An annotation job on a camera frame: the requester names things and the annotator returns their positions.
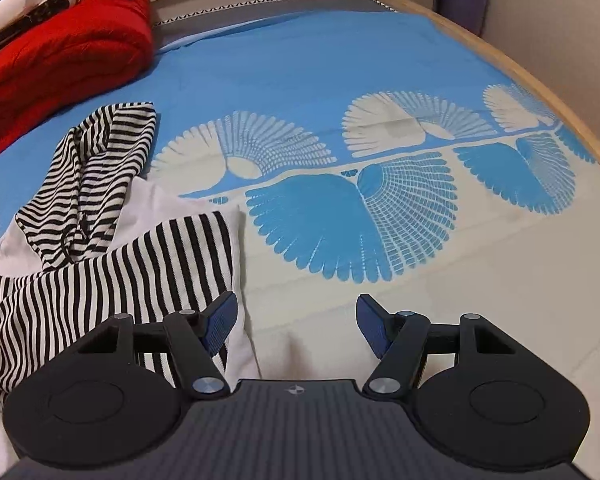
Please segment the black white striped garment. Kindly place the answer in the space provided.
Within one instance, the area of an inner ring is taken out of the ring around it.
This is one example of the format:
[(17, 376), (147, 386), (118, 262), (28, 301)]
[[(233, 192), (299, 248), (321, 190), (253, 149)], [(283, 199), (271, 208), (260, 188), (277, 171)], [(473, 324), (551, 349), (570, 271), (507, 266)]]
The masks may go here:
[(156, 125), (149, 103), (94, 110), (0, 239), (0, 476), (18, 460), (2, 413), (23, 379), (114, 315), (160, 322), (240, 289), (238, 209), (142, 177)]

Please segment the blue white patterned bedsheet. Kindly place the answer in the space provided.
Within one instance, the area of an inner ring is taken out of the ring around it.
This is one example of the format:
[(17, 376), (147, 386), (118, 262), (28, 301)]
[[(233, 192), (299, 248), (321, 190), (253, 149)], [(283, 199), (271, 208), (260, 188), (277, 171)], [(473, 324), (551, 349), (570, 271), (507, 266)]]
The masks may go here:
[(480, 313), (583, 391), (576, 462), (600, 479), (600, 161), (547, 105), (417, 14), (189, 37), (0, 155), (0, 275), (40, 270), (12, 219), (59, 141), (134, 101), (158, 125), (96, 287), (145, 254), (197, 304), (234, 289), (230, 382), (363, 379), (362, 294), (437, 323)]

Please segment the red folded blanket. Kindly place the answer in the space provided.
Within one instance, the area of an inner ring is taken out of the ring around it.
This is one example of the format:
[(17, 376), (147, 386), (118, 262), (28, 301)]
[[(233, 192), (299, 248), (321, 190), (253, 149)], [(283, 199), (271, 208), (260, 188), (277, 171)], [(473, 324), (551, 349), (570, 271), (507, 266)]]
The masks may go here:
[(154, 58), (149, 0), (82, 0), (0, 51), (0, 154), (58, 110), (132, 81)]

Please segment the wooden bed frame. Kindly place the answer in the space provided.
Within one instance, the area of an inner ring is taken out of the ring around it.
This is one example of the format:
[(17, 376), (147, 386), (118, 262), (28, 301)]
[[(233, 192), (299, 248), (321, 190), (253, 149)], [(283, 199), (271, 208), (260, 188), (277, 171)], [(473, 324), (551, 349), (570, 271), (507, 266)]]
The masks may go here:
[(464, 44), (471, 51), (474, 51), (475, 54), (478, 54), (480, 58), (498, 68), (501, 72), (509, 76), (510, 79), (513, 79), (517, 84), (521, 84), (530, 93), (543, 101), (571, 129), (583, 143), (584, 147), (600, 164), (600, 139), (595, 133), (550, 88), (542, 84), (538, 78), (529, 73), (528, 70), (525, 70), (504, 52), (447, 18), (411, 0), (373, 0), (373, 2), (382, 4), (396, 12), (417, 14), (429, 18), (434, 23), (434, 26), (442, 30), (442, 32)]

